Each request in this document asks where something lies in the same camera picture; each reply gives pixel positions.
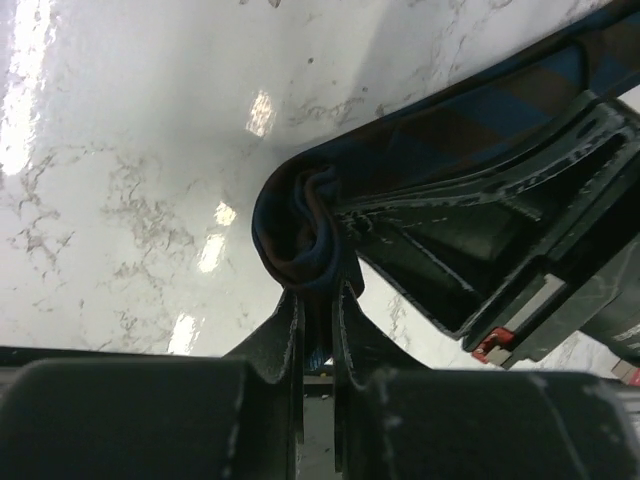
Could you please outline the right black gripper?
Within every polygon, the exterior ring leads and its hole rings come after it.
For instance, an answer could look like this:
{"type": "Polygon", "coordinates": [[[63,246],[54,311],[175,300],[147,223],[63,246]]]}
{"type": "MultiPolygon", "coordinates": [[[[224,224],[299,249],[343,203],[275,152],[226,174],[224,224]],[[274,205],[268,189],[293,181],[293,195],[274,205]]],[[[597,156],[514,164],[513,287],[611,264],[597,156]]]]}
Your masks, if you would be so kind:
{"type": "Polygon", "coordinates": [[[341,204],[359,255],[482,363],[580,331],[639,362],[639,115],[582,93],[467,174],[341,204]]]}

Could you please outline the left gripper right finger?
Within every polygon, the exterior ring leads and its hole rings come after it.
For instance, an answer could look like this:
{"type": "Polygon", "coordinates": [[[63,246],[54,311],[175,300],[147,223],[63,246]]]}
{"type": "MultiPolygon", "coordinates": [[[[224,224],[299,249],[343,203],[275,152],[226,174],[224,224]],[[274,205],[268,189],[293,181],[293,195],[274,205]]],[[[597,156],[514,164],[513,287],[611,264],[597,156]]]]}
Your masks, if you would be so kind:
{"type": "Polygon", "coordinates": [[[387,411],[388,382],[425,365],[400,348],[362,311],[347,281],[332,299],[334,444],[344,475],[393,475],[389,431],[402,420],[387,411]]]}

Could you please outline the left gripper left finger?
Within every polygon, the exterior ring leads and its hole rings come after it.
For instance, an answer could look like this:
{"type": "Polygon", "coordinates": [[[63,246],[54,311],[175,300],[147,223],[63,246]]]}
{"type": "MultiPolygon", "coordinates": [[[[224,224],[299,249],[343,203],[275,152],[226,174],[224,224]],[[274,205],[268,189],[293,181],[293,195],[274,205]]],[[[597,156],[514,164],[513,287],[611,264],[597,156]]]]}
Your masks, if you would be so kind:
{"type": "Polygon", "coordinates": [[[228,354],[244,368],[225,479],[294,479],[304,442],[303,302],[283,291],[273,314],[228,354]]]}

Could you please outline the dark blue striped tie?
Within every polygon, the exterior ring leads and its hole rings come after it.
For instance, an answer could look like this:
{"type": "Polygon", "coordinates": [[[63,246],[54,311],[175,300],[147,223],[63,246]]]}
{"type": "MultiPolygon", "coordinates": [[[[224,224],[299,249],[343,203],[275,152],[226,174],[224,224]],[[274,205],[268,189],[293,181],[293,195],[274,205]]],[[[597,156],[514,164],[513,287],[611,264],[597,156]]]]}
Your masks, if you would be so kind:
{"type": "Polygon", "coordinates": [[[305,362],[333,352],[342,281],[367,263],[336,218],[343,203],[469,173],[530,139],[579,95],[619,100],[639,83],[639,5],[613,1],[503,62],[303,152],[267,180],[252,236],[272,277],[306,307],[305,362]]]}

